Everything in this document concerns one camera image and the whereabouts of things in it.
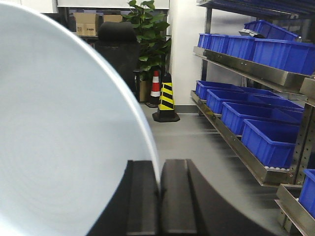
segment potted plant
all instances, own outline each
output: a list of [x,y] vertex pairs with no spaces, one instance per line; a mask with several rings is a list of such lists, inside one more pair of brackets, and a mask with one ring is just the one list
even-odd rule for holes
[[128,4],[131,12],[123,17],[132,23],[140,43],[141,80],[151,80],[154,70],[165,71],[171,49],[171,39],[165,33],[169,24],[164,20],[165,14],[154,12],[154,0],[143,1],[140,5],[131,0]]

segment black cone base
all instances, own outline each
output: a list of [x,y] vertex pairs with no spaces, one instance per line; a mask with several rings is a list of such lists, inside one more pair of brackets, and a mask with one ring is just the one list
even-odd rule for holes
[[[165,112],[172,112],[173,115],[165,115],[163,116],[163,113]],[[157,122],[177,122],[180,120],[179,116],[175,111],[160,111],[160,112],[155,112],[152,114],[152,117],[155,121]]]
[[150,102],[147,102],[146,105],[148,107],[151,107],[151,108],[157,108],[158,107],[158,104],[151,104]]
[[150,97],[150,101],[146,103],[148,107],[157,108],[159,105],[159,97]]

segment traffic cone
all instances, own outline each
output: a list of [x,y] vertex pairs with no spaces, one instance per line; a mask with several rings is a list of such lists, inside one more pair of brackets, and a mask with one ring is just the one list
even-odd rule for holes
[[180,120],[175,112],[172,77],[170,73],[166,73],[163,78],[158,109],[157,112],[152,114],[152,117],[157,122],[177,122]]
[[158,80],[158,71],[154,71],[152,79],[152,89],[150,101],[147,102],[148,107],[158,107],[158,101],[160,96],[159,80]]

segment orange and white traffic cone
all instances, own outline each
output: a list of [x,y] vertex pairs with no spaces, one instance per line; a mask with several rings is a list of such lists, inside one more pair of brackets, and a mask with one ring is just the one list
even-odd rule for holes
[[147,102],[148,107],[158,107],[160,96],[160,87],[158,80],[158,71],[154,71],[153,80],[152,80],[152,89],[149,102]]

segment cardboard box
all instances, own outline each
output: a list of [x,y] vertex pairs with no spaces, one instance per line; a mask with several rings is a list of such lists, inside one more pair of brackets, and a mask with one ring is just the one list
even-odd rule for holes
[[121,22],[123,21],[122,15],[104,15],[104,22]]
[[75,17],[77,35],[97,35],[97,14],[75,12],[73,15]]

